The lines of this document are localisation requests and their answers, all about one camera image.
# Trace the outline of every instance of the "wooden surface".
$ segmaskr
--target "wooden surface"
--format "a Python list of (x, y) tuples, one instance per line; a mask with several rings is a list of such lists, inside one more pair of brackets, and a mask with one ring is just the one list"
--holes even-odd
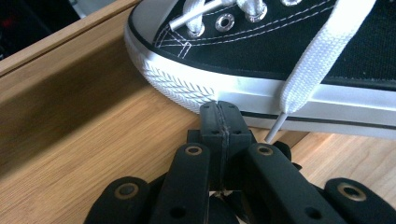
[[(197, 115), (132, 66), (122, 29), (133, 2), (119, 1), (94, 15), (105, 20), (88, 17), (58, 36), (61, 43), (39, 43), (46, 49), (33, 46), (22, 61), (19, 53), (0, 66), (1, 223), (81, 223), (111, 181), (165, 173), (187, 130), (199, 128)], [(267, 131), (253, 132), (260, 140)], [(353, 178), (396, 207), (396, 142), (297, 132), (276, 138), (293, 146), (311, 182)]]

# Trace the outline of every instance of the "black sneaker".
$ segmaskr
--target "black sneaker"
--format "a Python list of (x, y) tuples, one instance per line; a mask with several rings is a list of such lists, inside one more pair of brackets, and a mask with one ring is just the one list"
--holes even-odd
[(272, 133), (286, 119), (285, 130), (396, 139), (396, 1), (204, 2), (144, 0), (129, 17), (132, 61), (161, 93), (196, 113), (230, 102), (255, 127), (280, 114)]

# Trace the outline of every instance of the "bolt hole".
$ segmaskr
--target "bolt hole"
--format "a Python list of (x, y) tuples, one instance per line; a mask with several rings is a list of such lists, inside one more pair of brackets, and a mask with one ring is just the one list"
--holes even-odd
[(183, 218), (186, 216), (186, 209), (183, 207), (174, 207), (171, 209), (170, 215), (173, 218)]
[(319, 210), (315, 209), (313, 207), (306, 207), (305, 208), (305, 213), (306, 213), (307, 216), (309, 216), (309, 217), (311, 217), (313, 219), (321, 219), (322, 218), (322, 215), (319, 212)]
[(344, 191), (345, 191), (348, 195), (350, 195), (350, 196), (352, 196), (352, 197), (359, 197), (359, 196), (361, 196), (361, 195), (358, 193), (358, 191), (355, 190), (355, 189), (353, 189), (353, 188), (346, 187), (346, 188), (344, 188)]
[(269, 147), (259, 147), (257, 148), (257, 150), (263, 156), (271, 156), (272, 154), (274, 154), (274, 151)]
[(187, 147), (185, 152), (190, 156), (198, 156), (202, 153), (202, 149), (200, 147)]
[(355, 202), (363, 202), (366, 201), (367, 196), (366, 194), (361, 190), (356, 188), (353, 185), (350, 185), (348, 183), (341, 183), (337, 187), (338, 191), (347, 197), (348, 199), (355, 201)]
[(228, 19), (223, 19), (223, 20), (220, 22), (220, 25), (221, 25), (222, 27), (226, 27), (226, 26), (228, 26), (228, 24), (230, 24), (230, 20), (228, 20)]

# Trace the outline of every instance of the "wood grain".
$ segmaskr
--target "wood grain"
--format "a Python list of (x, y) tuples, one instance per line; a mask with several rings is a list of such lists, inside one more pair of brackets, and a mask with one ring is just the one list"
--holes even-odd
[[(111, 181), (162, 175), (187, 130), (199, 128), (197, 115), (132, 66), (122, 40), (130, 9), (107, 10), (0, 78), (0, 223), (81, 223)], [(252, 130), (259, 140), (267, 133)], [(317, 185), (354, 178), (396, 206), (394, 141), (285, 131), (276, 139)]]

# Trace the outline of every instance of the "white rubber sole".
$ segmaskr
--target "white rubber sole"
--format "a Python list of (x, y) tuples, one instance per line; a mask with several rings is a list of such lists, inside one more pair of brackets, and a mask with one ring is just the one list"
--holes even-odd
[[(164, 58), (147, 49), (125, 26), (125, 43), (146, 80), (176, 103), (198, 113), (200, 105), (227, 101), (248, 112), (247, 125), (271, 128), (279, 114), (283, 81), (208, 72)], [(348, 133), (396, 139), (396, 93), (320, 85), (310, 101), (282, 129)]]

